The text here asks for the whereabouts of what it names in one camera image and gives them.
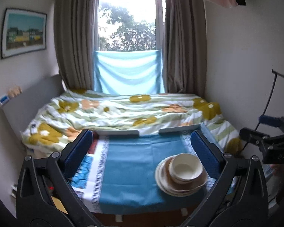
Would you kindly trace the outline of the small white ribbed bowl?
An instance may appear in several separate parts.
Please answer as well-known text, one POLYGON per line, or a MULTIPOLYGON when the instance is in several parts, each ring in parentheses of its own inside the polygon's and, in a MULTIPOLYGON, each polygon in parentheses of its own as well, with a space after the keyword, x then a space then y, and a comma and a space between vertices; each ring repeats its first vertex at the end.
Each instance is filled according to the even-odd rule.
POLYGON ((182 153, 174 156, 168 166, 172 180, 178 184, 188 184, 203 172, 203 165, 197 156, 182 153))

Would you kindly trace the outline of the yellow duck cartoon plate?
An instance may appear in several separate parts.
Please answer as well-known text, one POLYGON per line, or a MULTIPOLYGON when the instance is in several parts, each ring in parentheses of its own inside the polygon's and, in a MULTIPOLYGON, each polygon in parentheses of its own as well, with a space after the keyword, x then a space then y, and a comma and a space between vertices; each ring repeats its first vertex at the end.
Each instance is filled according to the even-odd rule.
POLYGON ((206 185, 208 174, 205 169, 203 169, 201 175, 199 175, 193 182, 188 184, 178 184, 174 182, 168 170, 173 157, 175 157, 175 155, 163 159, 155 169, 154 175, 156 183, 163 192, 170 196, 186 197, 196 193, 206 185))

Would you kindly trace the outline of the cream ceramic bowl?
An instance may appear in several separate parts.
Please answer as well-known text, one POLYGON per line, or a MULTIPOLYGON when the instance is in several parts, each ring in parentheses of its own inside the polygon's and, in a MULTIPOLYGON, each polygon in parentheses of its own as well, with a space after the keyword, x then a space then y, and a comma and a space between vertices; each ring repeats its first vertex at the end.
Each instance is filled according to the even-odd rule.
POLYGON ((170 168, 168 171, 174 182, 178 184, 188 184, 196 181, 196 179, 202 175, 203 169, 193 170, 189 166, 184 166, 176 169, 170 168))

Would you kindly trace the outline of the brown wavy-edge bowl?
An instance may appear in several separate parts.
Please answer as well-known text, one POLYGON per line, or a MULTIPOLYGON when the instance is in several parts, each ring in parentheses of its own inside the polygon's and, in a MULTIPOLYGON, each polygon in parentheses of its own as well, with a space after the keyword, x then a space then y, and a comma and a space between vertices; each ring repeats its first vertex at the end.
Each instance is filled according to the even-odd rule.
POLYGON ((170 162, 172 161, 172 158, 174 156, 170 156, 164 160, 164 163, 162 165, 162 171, 165 173, 165 178, 163 179, 165 186, 168 187, 168 189, 171 189, 174 192, 177 193, 184 193, 193 191, 194 189, 197 189, 199 187, 202 187, 207 182, 207 173, 203 168, 202 175, 196 179, 196 181, 193 181, 192 183, 188 184, 178 184, 174 182, 169 174, 168 167, 170 162))

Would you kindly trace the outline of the floral bed quilt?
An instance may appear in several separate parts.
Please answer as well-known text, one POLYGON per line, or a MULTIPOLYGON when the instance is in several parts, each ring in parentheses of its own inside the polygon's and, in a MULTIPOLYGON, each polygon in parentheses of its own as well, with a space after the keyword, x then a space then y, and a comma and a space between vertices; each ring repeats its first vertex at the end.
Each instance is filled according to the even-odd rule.
POLYGON ((22 142, 45 155, 61 151, 83 129, 137 130, 153 135, 160 129, 203 124, 221 150, 236 154, 242 146, 239 132, 216 102, 195 94, 109 95, 92 90, 66 90, 33 115, 21 132, 22 142))

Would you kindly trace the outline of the grey headboard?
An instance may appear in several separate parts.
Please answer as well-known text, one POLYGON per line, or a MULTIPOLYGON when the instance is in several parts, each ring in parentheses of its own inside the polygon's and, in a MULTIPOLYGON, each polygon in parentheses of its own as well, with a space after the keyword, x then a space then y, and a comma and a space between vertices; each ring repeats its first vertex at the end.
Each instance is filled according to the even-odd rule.
POLYGON ((54 75, 24 90, 1 108, 19 140, 21 140, 21 132, 25 131, 38 110, 63 92, 61 76, 54 75))

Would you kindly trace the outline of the right brown curtain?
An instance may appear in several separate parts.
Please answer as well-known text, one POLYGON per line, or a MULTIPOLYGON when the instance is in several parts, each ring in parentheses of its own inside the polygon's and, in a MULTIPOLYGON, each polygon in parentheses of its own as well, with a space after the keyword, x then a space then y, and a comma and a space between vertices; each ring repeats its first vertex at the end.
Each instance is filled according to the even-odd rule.
POLYGON ((203 0, 166 0, 162 60, 168 93, 205 95, 207 34, 203 0))

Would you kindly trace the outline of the brown curtain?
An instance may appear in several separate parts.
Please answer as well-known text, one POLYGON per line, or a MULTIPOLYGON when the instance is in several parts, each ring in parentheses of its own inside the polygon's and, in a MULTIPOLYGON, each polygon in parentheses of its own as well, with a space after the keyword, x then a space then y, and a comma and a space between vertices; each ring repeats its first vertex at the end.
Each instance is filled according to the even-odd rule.
POLYGON ((93 89, 96 0, 55 0, 54 42, 69 89, 93 89))
POLYGON ((168 93, 205 95, 207 34, 203 0, 166 0, 162 60, 168 93))

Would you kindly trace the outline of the light blue window cloth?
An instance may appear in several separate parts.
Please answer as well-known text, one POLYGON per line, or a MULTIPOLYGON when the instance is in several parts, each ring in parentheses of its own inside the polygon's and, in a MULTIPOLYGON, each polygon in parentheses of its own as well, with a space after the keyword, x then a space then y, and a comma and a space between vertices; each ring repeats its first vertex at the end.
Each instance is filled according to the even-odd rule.
POLYGON ((94 91, 111 95, 165 93, 162 52, 95 51, 94 91))

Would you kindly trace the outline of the framed landscape picture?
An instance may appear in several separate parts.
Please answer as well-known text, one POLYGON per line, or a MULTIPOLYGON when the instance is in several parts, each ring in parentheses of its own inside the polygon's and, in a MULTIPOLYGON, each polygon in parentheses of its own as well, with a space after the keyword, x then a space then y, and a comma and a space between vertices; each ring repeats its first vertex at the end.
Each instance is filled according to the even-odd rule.
POLYGON ((2 22, 1 58, 45 50, 47 14, 6 8, 2 22))

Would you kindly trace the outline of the window with trees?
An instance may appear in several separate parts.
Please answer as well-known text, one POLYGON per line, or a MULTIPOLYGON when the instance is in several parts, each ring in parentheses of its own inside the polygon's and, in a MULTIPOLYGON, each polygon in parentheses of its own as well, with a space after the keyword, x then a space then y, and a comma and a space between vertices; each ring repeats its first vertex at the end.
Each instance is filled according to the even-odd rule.
POLYGON ((96 0, 95 50, 161 50, 166 0, 96 0))

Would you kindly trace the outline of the left brown curtain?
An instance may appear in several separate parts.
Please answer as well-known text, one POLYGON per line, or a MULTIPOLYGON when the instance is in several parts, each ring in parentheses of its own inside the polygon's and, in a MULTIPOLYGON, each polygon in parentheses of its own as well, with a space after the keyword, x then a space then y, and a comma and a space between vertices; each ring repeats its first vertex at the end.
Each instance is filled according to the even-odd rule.
POLYGON ((54 42, 69 89, 93 89, 96 0, 55 0, 54 42))

